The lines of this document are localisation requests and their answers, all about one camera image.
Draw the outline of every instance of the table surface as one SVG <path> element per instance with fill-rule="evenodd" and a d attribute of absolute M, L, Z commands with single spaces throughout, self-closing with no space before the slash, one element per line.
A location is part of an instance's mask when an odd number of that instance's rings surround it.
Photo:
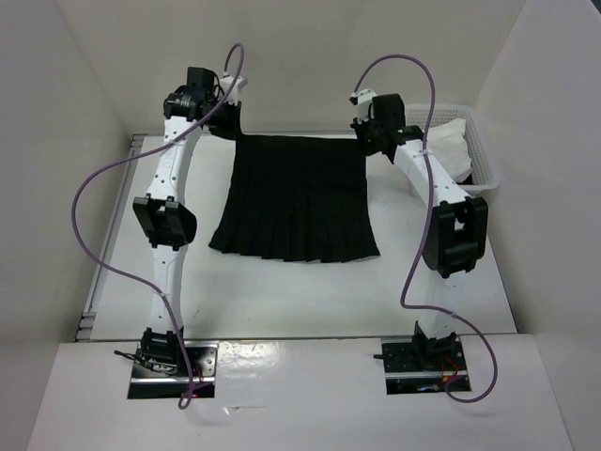
<path fill-rule="evenodd" d="M 348 135 L 330 135 L 349 137 Z M 145 139 L 143 151 L 162 143 Z M 208 248 L 229 189 L 234 143 L 204 135 L 194 151 L 186 206 L 199 228 L 183 270 L 181 310 L 189 339 L 359 337 L 412 334 L 416 312 L 399 294 L 424 227 L 425 208 L 407 178 L 382 155 L 367 161 L 369 214 L 381 257 L 349 263 L 284 263 L 224 255 Z M 131 211 L 146 192 L 158 156 L 139 160 L 112 225 L 106 261 L 152 278 L 150 246 Z M 408 303 L 422 303 L 427 272 L 420 264 Z M 93 297 L 93 340 L 138 340 L 150 315 L 149 288 L 100 272 Z M 470 274 L 455 311 L 485 333 L 514 333 L 516 326 L 496 262 L 485 257 Z M 460 334 L 471 330 L 458 324 Z"/>
<path fill-rule="evenodd" d="M 460 405 L 445 394 L 387 396 L 375 338 L 222 342 L 216 397 L 127 400 L 134 343 L 61 345 L 29 451 L 448 450 L 568 451 L 562 417 L 531 335 L 489 337 L 492 394 Z M 463 337 L 474 396 L 490 357 Z"/>

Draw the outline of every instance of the white cloth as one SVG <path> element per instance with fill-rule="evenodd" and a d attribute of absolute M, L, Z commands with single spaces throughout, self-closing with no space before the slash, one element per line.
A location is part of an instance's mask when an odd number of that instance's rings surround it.
<path fill-rule="evenodd" d="M 428 133 L 428 146 L 451 178 L 460 183 L 471 174 L 468 143 L 464 139 L 466 119 L 454 119 Z"/>

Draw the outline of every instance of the black cloth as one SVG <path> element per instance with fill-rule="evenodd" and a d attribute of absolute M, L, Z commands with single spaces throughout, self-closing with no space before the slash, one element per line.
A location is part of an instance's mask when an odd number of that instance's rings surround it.
<path fill-rule="evenodd" d="M 283 261 L 379 256 L 357 141 L 239 134 L 227 202 L 209 247 Z"/>

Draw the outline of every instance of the white wall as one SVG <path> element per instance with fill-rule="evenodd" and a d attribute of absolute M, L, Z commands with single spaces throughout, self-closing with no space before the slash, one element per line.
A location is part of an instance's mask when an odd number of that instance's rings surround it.
<path fill-rule="evenodd" d="M 130 132 L 159 132 L 188 66 L 221 71 L 248 51 L 245 130 L 347 130 L 361 71 L 385 53 L 418 55 L 439 100 L 472 104 L 524 0 L 56 0 Z M 370 85 L 427 101 L 410 63 Z"/>
<path fill-rule="evenodd" d="M 528 0 L 476 102 L 501 161 L 490 235 L 577 451 L 601 418 L 601 14 Z"/>
<path fill-rule="evenodd" d="M 70 229 L 71 198 L 129 138 L 52 0 L 3 0 L 0 18 L 0 447 L 20 450 L 94 270 Z M 95 250 L 120 177 L 81 208 Z"/>

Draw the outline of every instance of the white laundry basket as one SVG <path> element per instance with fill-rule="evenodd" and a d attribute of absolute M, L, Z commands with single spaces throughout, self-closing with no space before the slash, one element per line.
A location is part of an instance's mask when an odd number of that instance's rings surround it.
<path fill-rule="evenodd" d="M 409 104 L 406 106 L 405 116 L 407 125 L 417 125 L 424 129 L 429 105 Z M 472 185 L 460 185 L 470 195 L 476 196 L 485 190 L 493 190 L 499 186 L 499 172 L 490 157 L 490 146 L 486 140 L 485 132 L 478 122 L 475 111 L 465 105 L 439 103 L 434 110 L 432 127 L 446 124 L 458 117 L 466 119 L 465 139 L 468 143 L 468 152 L 471 157 Z"/>

